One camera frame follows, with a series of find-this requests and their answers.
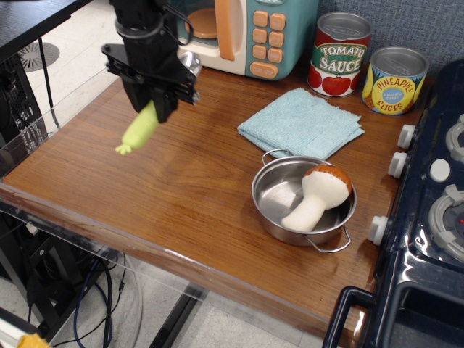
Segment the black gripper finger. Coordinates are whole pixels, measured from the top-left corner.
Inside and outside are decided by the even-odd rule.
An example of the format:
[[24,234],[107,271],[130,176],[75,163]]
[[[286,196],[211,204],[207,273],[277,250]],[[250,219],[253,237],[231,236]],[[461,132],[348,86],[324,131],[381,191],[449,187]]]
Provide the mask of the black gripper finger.
[[122,75],[121,78],[132,107],[140,112],[152,100],[152,79],[142,75]]
[[178,108],[178,97],[174,85],[154,86],[150,88],[159,123],[167,122],[171,113]]

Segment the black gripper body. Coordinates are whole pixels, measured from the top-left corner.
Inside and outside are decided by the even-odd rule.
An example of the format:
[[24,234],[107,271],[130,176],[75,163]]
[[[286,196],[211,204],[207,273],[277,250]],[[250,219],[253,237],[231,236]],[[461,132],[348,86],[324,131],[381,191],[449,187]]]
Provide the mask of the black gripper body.
[[166,33],[161,33],[151,38],[125,38],[123,44],[106,43],[101,48],[101,52],[107,59],[127,54],[129,62],[135,62],[147,71],[153,70],[149,64],[155,63],[160,58],[174,52],[181,56],[187,51],[179,54],[178,43],[175,39]]

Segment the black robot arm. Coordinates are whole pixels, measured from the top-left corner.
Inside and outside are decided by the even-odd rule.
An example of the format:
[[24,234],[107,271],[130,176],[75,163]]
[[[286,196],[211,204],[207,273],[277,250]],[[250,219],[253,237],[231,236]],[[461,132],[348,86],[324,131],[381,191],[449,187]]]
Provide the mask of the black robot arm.
[[107,71],[119,76],[128,98],[140,112],[154,103],[157,118],[164,123],[177,110],[178,102],[196,104],[195,84],[202,69],[198,54],[178,53],[177,21],[192,24],[169,1],[111,1],[117,34],[122,44],[101,48]]

